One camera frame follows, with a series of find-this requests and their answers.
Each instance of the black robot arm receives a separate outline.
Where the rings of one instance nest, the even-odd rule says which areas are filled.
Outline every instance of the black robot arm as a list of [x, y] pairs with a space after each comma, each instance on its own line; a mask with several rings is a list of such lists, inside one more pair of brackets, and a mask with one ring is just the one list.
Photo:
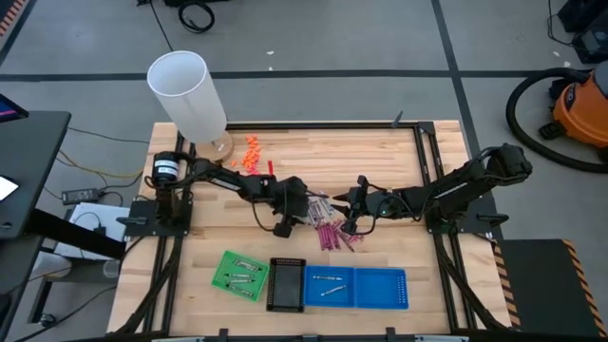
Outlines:
[[[494, 186], [522, 182], [531, 173], [532, 165], [523, 155], [523, 150], [505, 143], [484, 149], [462, 167], [425, 186], [389, 190], [370, 184], [365, 176], [359, 176], [359, 186], [334, 197], [335, 200], [346, 201], [349, 206], [333, 207], [346, 216], [342, 230], [351, 235], [371, 232], [357, 233], [356, 221], [363, 216], [420, 220], [425, 212], [434, 211], [443, 220], [453, 221], [462, 216], [469, 203]], [[368, 194], [370, 187], [377, 191]]]
[[[190, 169], [183, 180], [178, 180], [180, 161], [186, 161]], [[299, 218], [305, 218], [308, 212], [308, 187], [298, 177], [279, 181], [272, 175], [243, 176], [207, 159], [192, 158], [184, 153], [161, 152], [155, 155], [152, 177], [146, 177], [145, 181], [156, 189], [161, 218], [170, 219], [179, 212], [176, 210], [176, 206], [180, 205], [176, 190], [195, 181], [207, 181], [234, 191], [252, 205], [267, 203], [273, 208], [273, 215], [283, 216], [272, 230], [273, 234], [281, 238], [288, 238], [292, 227], [303, 223]]]

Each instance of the blue plastic tray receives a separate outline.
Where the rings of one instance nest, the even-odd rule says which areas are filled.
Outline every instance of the blue plastic tray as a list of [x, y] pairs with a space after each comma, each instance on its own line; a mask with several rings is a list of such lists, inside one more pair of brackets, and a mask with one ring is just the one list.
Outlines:
[[[313, 279], [313, 276], [337, 276], [343, 280]], [[333, 294], [321, 295], [338, 286], [346, 289]], [[354, 269], [353, 267], [306, 266], [304, 277], [304, 304], [338, 308], [354, 307]]]
[[[338, 276], [342, 280], [313, 279]], [[321, 295], [346, 285], [344, 290]], [[307, 266], [304, 278], [304, 304], [310, 306], [393, 309], [409, 307], [406, 272], [390, 268]]]
[[401, 269], [354, 269], [356, 307], [366, 309], [407, 309], [406, 272]]

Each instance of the green tray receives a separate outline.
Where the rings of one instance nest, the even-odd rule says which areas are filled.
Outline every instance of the green tray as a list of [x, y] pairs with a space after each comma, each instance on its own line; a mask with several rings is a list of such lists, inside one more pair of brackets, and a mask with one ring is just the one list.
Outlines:
[[[259, 270], [249, 271], [241, 266], [237, 266], [235, 264], [235, 261], [237, 260], [243, 260], [251, 265], [257, 266]], [[268, 275], [269, 269], [270, 266], [266, 263], [259, 262], [247, 256], [241, 256], [236, 253], [226, 251], [224, 252], [224, 256], [219, 262], [218, 268], [216, 269], [216, 274], [213, 276], [213, 281], [211, 282], [211, 284], [233, 295], [238, 295], [251, 301], [257, 301], [257, 299], [259, 298], [259, 294], [262, 292], [262, 288], [264, 287], [264, 282], [266, 281], [266, 276]], [[226, 274], [253, 275], [254, 282], [232, 284], [238, 287], [239, 289], [247, 291], [253, 295], [246, 295], [239, 291], [227, 288], [226, 284], [228, 284], [228, 280], [241, 278], [229, 277], [226, 276]]]

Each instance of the black tray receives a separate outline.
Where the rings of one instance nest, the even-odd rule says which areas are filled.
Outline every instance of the black tray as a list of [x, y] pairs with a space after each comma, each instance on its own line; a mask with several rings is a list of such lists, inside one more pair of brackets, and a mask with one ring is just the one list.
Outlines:
[[273, 257], [268, 274], [266, 311], [276, 313], [304, 312], [305, 259]]

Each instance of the yellow black warning tape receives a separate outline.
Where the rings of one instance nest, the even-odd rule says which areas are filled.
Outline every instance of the yellow black warning tape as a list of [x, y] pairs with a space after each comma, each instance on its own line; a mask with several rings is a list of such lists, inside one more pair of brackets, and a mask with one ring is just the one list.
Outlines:
[[496, 261], [498, 276], [501, 279], [501, 285], [503, 285], [503, 295], [504, 300], [506, 301], [506, 308], [509, 312], [511, 326], [513, 326], [513, 328], [519, 328], [522, 325], [522, 321], [517, 313], [517, 306], [515, 305], [513, 291], [511, 290], [511, 283], [509, 282], [508, 273], [504, 266], [503, 251], [501, 251], [501, 247], [498, 246], [496, 240], [492, 242], [492, 248], [494, 250], [494, 261]]
[[585, 297], [587, 298], [587, 304], [589, 304], [589, 310], [591, 310], [591, 314], [594, 317], [596, 326], [599, 329], [599, 336], [607, 337], [606, 328], [604, 327], [601, 318], [599, 317], [598, 306], [596, 305], [596, 301], [593, 299], [591, 295], [591, 290], [589, 289], [589, 284], [587, 284], [587, 279], [585, 278], [585, 273], [582, 271], [582, 265], [580, 264], [579, 257], [577, 256], [577, 251], [574, 249], [574, 244], [570, 240], [563, 240], [563, 244], [568, 249], [570, 253], [570, 257], [572, 258], [572, 263], [574, 264], [574, 268], [577, 271], [577, 276], [579, 276], [580, 286], [585, 292]]
[[26, 4], [26, 1], [27, 0], [16, 0], [14, 3], [12, 3], [12, 6], [10, 6], [9, 11], [7, 12], [7, 15], [0, 22], [0, 36], [4, 36], [5, 34], [7, 34], [10, 25], [15, 21], [17, 15], [19, 14], [19, 11]]

